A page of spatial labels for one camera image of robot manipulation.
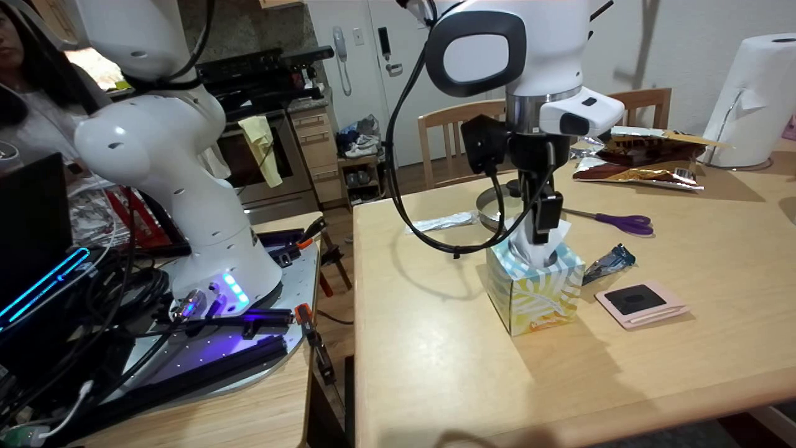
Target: cable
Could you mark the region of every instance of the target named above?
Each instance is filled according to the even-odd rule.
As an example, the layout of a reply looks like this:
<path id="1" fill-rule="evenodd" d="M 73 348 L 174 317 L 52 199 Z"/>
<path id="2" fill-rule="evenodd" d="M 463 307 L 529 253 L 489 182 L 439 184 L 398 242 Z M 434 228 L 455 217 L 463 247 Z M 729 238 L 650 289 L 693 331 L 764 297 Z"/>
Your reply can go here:
<path id="1" fill-rule="evenodd" d="M 592 16 L 589 23 L 596 23 L 602 13 L 608 13 L 611 8 L 616 8 L 616 0 L 608 0 L 606 6 L 601 6 Z"/>
<path id="2" fill-rule="evenodd" d="M 111 394 L 122 389 L 133 377 L 138 377 L 157 355 L 157 352 L 178 333 L 180 327 L 182 322 L 172 322 L 172 327 L 165 333 L 160 333 L 160 338 L 149 345 L 149 352 L 143 353 L 143 359 L 134 362 L 134 365 L 119 377 L 119 382 L 111 389 Z"/>
<path id="3" fill-rule="evenodd" d="M 706 158 L 706 164 L 715 164 L 716 153 L 723 150 L 724 128 L 728 128 L 731 113 L 737 109 L 737 105 L 742 103 L 744 89 L 747 89 L 747 85 L 742 85 L 740 95 L 731 100 L 729 109 L 724 113 L 724 119 L 723 119 L 723 128 L 720 128 L 720 134 L 716 134 L 716 146 Z"/>
<path id="4" fill-rule="evenodd" d="M 338 77 L 342 77 L 342 89 L 346 97 L 351 97 L 351 77 L 348 77 L 348 64 L 346 59 L 338 59 Z"/>
<path id="5" fill-rule="evenodd" d="M 48 434 L 37 434 L 37 438 L 46 440 L 46 438 L 52 438 L 55 434 L 61 434 L 63 429 L 67 429 L 70 420 L 78 415 L 82 400 L 89 395 L 93 389 L 94 389 L 94 382 L 86 382 L 86 384 L 81 387 L 81 390 L 78 390 L 76 406 L 73 406 L 70 414 L 61 420 L 61 426 L 55 426 L 55 429 L 48 430 Z"/>
<path id="6" fill-rule="evenodd" d="M 439 13 L 439 3 L 437 0 L 427 0 L 429 9 L 432 9 L 432 28 L 439 26 L 441 13 Z"/>
<path id="7" fill-rule="evenodd" d="M 474 252 L 481 252 L 481 250 L 491 250 L 500 242 L 509 238 L 509 233 L 512 233 L 519 228 L 519 225 L 526 219 L 526 215 L 531 212 L 529 207 L 524 207 L 524 215 L 519 217 L 519 222 L 505 232 L 505 202 L 504 202 L 504 194 L 496 194 L 499 197 L 499 228 L 496 233 L 484 242 L 484 245 L 474 245 L 474 247 L 455 247 L 455 245 L 443 245 L 429 233 L 423 233 L 408 217 L 407 207 L 404 207 L 404 197 L 402 197 L 402 186 L 398 186 L 398 175 L 395 175 L 395 155 L 393 155 L 393 136 L 395 136 L 395 123 L 398 123 L 398 115 L 402 115 L 402 108 L 407 103 L 407 97 L 410 95 L 410 89 L 417 88 L 418 77 L 422 77 L 422 70 L 423 70 L 423 59 L 427 59 L 427 47 L 422 51 L 418 55 L 418 63 L 395 103 L 395 109 L 392 115 L 392 123 L 388 123 L 388 134 L 387 134 L 387 180 L 388 180 L 388 186 L 392 186 L 392 199 L 395 205 L 395 212 L 398 217 L 404 219 L 404 225 L 429 247 L 439 250 L 439 252 L 445 252 L 445 253 L 454 253 L 454 260 L 463 256 L 463 253 L 474 253 Z M 499 172 L 496 166 L 489 170 L 489 177 L 492 180 L 492 190 L 500 191 L 500 182 L 499 182 Z"/>
<path id="8" fill-rule="evenodd" d="M 127 252 L 127 265 L 124 265 L 124 271 L 122 271 L 122 284 L 113 286 L 111 293 L 106 297 L 113 297 L 113 309 L 108 312 L 108 319 L 103 322 L 103 327 L 89 333 L 87 338 L 81 338 L 70 353 L 66 353 L 61 359 L 61 364 L 55 368 L 51 368 L 51 373 L 46 377 L 48 382 L 37 389 L 34 389 L 25 399 L 20 399 L 19 403 L 9 403 L 4 411 L 0 411 L 0 426 L 9 424 L 9 419 L 14 419 L 19 411 L 24 411 L 25 406 L 30 406 L 34 400 L 37 400 L 46 390 L 51 390 L 61 379 L 66 379 L 73 365 L 103 338 L 103 333 L 111 329 L 111 323 L 116 322 L 119 307 L 122 307 L 122 297 L 131 286 L 131 270 L 133 270 L 133 253 L 134 253 L 134 219 L 131 222 L 131 252 Z M 87 270 L 81 278 L 86 278 L 89 271 L 94 271 L 101 267 L 101 262 L 108 256 L 111 252 L 111 245 L 106 247 L 103 256 L 93 265 L 93 270 Z M 55 297 L 61 297 L 63 292 L 73 289 L 81 278 L 73 278 L 70 284 L 66 284 L 63 289 L 55 292 Z M 98 284 L 89 284 L 89 293 L 86 297 L 86 302 L 89 304 L 98 293 Z"/>
<path id="9" fill-rule="evenodd" d="M 174 74 L 167 77 L 167 83 L 187 74 L 203 57 L 205 47 L 206 47 L 206 41 L 210 41 L 210 33 L 211 33 L 211 23 L 214 23 L 214 9 L 218 9 L 218 0 L 205 0 L 205 26 L 203 26 L 203 33 L 200 33 L 200 41 L 195 44 L 195 53 L 193 57 L 182 64 L 182 70 L 178 70 Z"/>
<path id="10" fill-rule="evenodd" d="M 346 319 L 336 319 L 336 317 L 332 317 L 332 313 L 327 313 L 327 312 L 321 312 L 321 309 L 317 309 L 317 313 L 320 313 L 320 317 L 325 317 L 325 319 L 330 319 L 330 322 L 333 322 L 333 323 L 342 323 L 342 327 L 354 327 L 354 322 L 346 322 Z"/>
<path id="11" fill-rule="evenodd" d="M 61 286 L 48 302 L 41 302 L 37 307 L 34 307 L 16 327 L 24 327 L 30 317 L 36 317 L 42 307 L 48 307 L 51 302 L 61 298 L 66 292 L 70 292 L 76 284 L 81 284 L 86 276 L 89 276 L 111 253 L 113 245 L 103 247 L 101 256 L 94 265 L 89 265 L 86 271 L 81 271 L 73 282 L 67 282 L 66 286 Z"/>

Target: small screen device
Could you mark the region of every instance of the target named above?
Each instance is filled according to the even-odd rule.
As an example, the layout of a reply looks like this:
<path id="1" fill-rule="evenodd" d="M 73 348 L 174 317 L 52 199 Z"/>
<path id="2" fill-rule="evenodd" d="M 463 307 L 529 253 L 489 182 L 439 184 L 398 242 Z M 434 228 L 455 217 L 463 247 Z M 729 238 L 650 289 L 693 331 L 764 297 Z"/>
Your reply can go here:
<path id="1" fill-rule="evenodd" d="M 624 329 L 647 327 L 686 312 L 686 307 L 670 292 L 664 292 L 658 282 L 601 292 L 598 302 Z"/>

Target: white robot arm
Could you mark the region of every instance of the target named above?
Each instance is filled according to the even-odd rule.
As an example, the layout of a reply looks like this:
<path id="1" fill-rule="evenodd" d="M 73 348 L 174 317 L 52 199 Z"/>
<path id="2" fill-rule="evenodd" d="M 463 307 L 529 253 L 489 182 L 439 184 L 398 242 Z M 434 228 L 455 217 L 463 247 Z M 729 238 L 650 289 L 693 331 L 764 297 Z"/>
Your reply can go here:
<path id="1" fill-rule="evenodd" d="M 474 119 L 466 145 L 496 150 L 520 170 L 531 207 L 519 242 L 532 265 L 552 253 L 563 197 L 552 172 L 571 158 L 572 136 L 606 134 L 624 115 L 623 103 L 583 85 L 589 19 L 611 3 L 596 0 L 398 0 L 432 26 L 423 63 L 434 85 L 455 97 L 505 88 L 509 128 Z"/>
<path id="2" fill-rule="evenodd" d="M 167 271 L 174 313 L 240 317 L 271 293 L 282 270 L 259 245 L 236 191 L 214 180 L 203 153 L 225 131 L 221 105 L 203 88 L 178 0 L 41 0 L 143 89 L 76 131 L 82 163 L 106 180 L 157 199 L 193 253 Z"/>

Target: tissue box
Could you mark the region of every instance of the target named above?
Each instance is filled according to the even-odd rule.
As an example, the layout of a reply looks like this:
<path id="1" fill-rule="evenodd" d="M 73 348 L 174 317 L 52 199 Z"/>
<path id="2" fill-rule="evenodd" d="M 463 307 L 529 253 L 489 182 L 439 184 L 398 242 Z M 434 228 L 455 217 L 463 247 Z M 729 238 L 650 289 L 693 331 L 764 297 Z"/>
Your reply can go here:
<path id="1" fill-rule="evenodd" d="M 510 242 L 489 252 L 489 297 L 510 335 L 568 322 L 581 298 L 586 262 L 561 245 L 556 265 L 529 267 L 516 256 Z"/>

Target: blue led light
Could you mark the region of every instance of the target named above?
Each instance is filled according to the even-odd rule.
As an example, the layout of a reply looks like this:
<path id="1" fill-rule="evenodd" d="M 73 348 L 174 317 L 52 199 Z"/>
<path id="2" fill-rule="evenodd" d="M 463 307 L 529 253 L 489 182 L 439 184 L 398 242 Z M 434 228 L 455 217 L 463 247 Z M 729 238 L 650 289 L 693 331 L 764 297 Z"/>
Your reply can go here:
<path id="1" fill-rule="evenodd" d="M 51 270 L 42 278 L 37 278 L 30 289 L 25 289 L 14 304 L 0 312 L 0 319 L 14 313 L 9 323 L 16 323 L 25 317 L 27 309 L 51 297 L 55 286 L 61 286 L 73 271 L 78 271 L 89 260 L 89 250 L 78 247 L 63 260 L 55 270 Z"/>
<path id="2" fill-rule="evenodd" d="M 236 304 L 250 304 L 250 297 L 245 293 L 241 284 L 233 273 L 225 273 L 225 284 L 235 293 Z"/>

